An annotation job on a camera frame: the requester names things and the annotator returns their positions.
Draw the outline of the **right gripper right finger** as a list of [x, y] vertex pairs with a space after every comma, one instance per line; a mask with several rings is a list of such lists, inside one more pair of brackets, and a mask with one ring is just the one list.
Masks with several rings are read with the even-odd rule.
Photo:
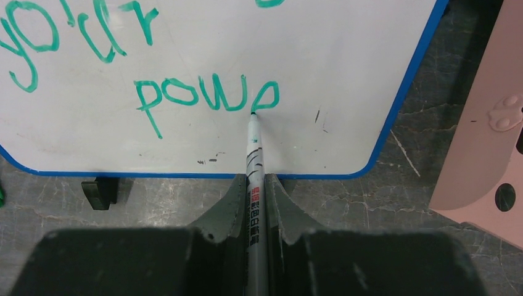
[[316, 295], [310, 234], [325, 227], [302, 210], [275, 174], [265, 176], [270, 295]]

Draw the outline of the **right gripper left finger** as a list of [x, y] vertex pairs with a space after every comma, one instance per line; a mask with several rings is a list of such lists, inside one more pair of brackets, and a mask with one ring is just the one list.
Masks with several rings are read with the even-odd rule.
[[194, 231], [187, 263], [189, 295], [242, 295], [245, 272], [246, 176], [189, 227]]

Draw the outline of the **green whiteboard marker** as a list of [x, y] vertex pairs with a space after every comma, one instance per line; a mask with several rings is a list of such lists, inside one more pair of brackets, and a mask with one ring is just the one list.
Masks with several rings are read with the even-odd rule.
[[247, 130], [247, 279], [245, 295], [268, 295], [268, 251], [265, 169], [262, 134], [257, 114], [250, 114]]

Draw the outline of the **blue framed whiteboard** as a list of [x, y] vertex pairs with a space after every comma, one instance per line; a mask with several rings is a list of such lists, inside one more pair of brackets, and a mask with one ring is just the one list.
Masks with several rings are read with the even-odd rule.
[[232, 178], [377, 162], [447, 1], [2, 1], [1, 157], [41, 176]]

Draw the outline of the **green marker cap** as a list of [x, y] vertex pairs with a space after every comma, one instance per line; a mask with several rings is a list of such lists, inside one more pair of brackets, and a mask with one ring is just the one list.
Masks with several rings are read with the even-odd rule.
[[0, 187], [0, 207], [3, 207], [5, 204], [4, 202], [4, 191], [2, 189], [2, 187]]

